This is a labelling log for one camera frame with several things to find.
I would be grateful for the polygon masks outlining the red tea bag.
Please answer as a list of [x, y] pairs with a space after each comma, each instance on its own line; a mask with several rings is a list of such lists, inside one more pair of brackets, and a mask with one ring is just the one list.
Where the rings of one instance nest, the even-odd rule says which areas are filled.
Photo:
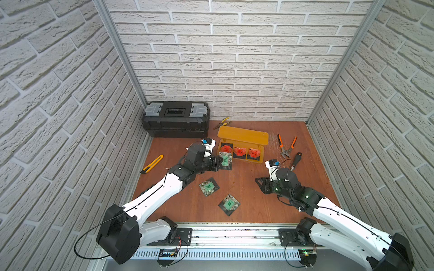
[[225, 143], [225, 142], [223, 142], [221, 144], [219, 152], [225, 152], [225, 153], [232, 154], [233, 153], [233, 144], [232, 143]]
[[261, 160], [261, 150], [249, 148], [248, 153], [247, 153], [247, 159], [260, 161]]
[[247, 148], [245, 147], [234, 147], [233, 157], [237, 159], [246, 159]]

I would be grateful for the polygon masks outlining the red tea bag front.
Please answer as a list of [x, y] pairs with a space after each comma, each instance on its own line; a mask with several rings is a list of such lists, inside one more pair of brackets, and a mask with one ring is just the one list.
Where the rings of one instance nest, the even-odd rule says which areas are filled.
[[234, 147], [233, 157], [237, 159], [246, 159], [247, 148], [245, 147]]

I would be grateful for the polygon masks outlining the green tea bag front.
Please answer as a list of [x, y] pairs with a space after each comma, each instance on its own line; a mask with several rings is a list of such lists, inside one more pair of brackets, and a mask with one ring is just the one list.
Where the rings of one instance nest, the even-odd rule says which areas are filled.
[[227, 216], [230, 216], [240, 206], [240, 202], [234, 196], [228, 194], [218, 206]]

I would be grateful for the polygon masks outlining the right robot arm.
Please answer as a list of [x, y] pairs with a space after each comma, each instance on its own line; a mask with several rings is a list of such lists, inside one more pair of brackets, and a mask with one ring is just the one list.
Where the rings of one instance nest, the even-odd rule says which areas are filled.
[[286, 198], [288, 205], [307, 213], [296, 229], [296, 239], [311, 240], [346, 256], [368, 271], [411, 271], [414, 259], [406, 237], [390, 235], [344, 211], [313, 188], [302, 186], [289, 168], [266, 162], [269, 177], [257, 178], [263, 194]]

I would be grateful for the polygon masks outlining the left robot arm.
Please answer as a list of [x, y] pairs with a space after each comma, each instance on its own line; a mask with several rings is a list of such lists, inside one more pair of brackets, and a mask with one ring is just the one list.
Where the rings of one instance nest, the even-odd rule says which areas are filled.
[[176, 223], [167, 217], [155, 222], [147, 222], [147, 219], [197, 175], [218, 170], [221, 160], [212, 154], [215, 144], [211, 138], [192, 143], [180, 162], [158, 183], [135, 200], [123, 206], [113, 204], [107, 209], [96, 241], [118, 264], [128, 261], [140, 246], [174, 240]]

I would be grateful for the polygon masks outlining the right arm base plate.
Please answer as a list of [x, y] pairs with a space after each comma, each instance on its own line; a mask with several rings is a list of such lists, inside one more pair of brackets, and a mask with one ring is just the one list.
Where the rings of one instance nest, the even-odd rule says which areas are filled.
[[316, 243], [309, 236], [309, 231], [304, 229], [278, 229], [281, 246], [307, 246], [314, 247]]

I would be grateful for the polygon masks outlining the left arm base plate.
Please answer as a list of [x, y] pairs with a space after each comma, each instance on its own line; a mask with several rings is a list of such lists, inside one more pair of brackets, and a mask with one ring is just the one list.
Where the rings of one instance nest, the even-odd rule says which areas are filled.
[[148, 246], [177, 246], [180, 241], [183, 246], [189, 246], [192, 240], [192, 228], [177, 228], [176, 233], [170, 233], [169, 236], [162, 241], [155, 241]]

